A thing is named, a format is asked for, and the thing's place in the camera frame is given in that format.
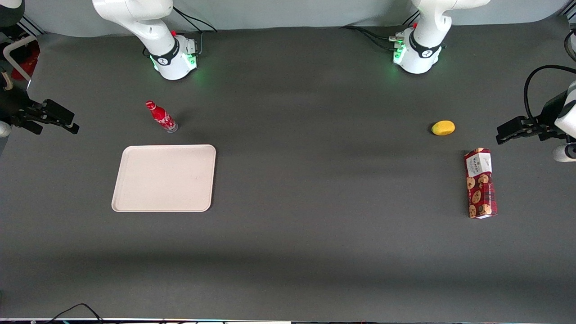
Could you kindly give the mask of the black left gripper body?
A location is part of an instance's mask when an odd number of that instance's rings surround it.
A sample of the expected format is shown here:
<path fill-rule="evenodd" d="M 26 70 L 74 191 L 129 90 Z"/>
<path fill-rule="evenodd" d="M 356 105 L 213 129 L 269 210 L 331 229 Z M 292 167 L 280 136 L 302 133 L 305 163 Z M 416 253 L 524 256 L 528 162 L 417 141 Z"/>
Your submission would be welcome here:
<path fill-rule="evenodd" d="M 555 125 L 555 121 L 564 107 L 566 98 L 566 91 L 558 94 L 547 101 L 541 113 L 535 117 L 535 130 L 538 133 L 540 141 L 547 141 L 551 138 L 567 140 L 567 134 Z"/>

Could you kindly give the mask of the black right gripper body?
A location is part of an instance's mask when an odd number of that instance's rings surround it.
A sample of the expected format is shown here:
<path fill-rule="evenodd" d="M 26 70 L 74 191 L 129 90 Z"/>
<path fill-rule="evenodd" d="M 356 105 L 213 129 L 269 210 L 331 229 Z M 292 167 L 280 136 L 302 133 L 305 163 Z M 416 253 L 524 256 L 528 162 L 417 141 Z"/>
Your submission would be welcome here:
<path fill-rule="evenodd" d="M 0 91 L 0 120 L 10 126 L 24 128 L 27 123 L 37 121 L 41 115 L 41 104 L 29 98 L 20 88 Z"/>

